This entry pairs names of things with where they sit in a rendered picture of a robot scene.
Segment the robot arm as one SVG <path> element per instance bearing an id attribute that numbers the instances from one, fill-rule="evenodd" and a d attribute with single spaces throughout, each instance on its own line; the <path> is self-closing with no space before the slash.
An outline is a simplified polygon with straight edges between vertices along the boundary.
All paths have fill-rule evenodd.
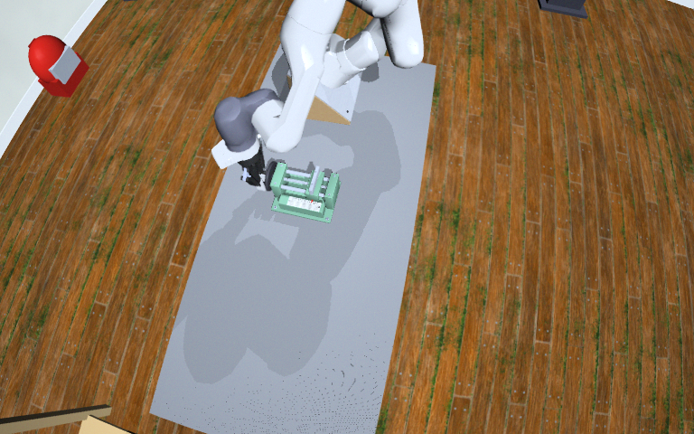
<path id="1" fill-rule="evenodd" d="M 333 33 L 345 1 L 374 17 L 346 40 Z M 402 69 L 417 66 L 424 54 L 417 0 L 294 0 L 279 37 L 292 77 L 286 103 L 272 89 L 223 99 L 214 112 L 222 140 L 211 150 L 220 169 L 254 156 L 261 137 L 272 152 L 297 147 L 320 82 L 339 88 L 386 50 Z"/>

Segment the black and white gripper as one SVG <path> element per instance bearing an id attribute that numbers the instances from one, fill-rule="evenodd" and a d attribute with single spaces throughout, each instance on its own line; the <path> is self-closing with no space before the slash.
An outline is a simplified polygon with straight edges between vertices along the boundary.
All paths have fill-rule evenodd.
<path id="1" fill-rule="evenodd" d="M 260 149 L 254 156 L 247 160 L 241 160 L 238 163 L 242 166 L 242 171 L 244 172 L 240 180 L 247 180 L 246 182 L 248 184 L 257 186 L 259 190 L 266 191 L 263 184 L 263 182 L 265 182 L 266 171 L 263 170 L 263 168 L 265 168 L 265 162 L 262 153 L 262 144 L 260 144 Z"/>

